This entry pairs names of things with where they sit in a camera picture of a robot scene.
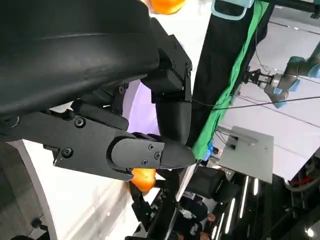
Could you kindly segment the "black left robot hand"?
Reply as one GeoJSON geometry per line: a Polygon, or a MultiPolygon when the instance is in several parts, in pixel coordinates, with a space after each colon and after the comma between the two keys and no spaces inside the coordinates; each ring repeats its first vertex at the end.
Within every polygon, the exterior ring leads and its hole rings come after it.
{"type": "Polygon", "coordinates": [[[56,167],[123,181],[195,163],[186,145],[192,62],[139,0],[0,3],[0,139],[55,152],[56,167]],[[128,132],[104,94],[140,80],[159,134],[128,132]]]}

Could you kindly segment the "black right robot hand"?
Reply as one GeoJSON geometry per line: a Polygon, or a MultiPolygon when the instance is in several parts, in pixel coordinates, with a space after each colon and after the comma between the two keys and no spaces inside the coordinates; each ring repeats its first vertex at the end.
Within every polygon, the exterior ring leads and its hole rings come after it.
{"type": "Polygon", "coordinates": [[[180,188],[178,170],[135,168],[129,182],[131,205],[146,236],[127,236],[127,240],[177,240],[173,227],[179,213],[176,195],[180,188]]]}

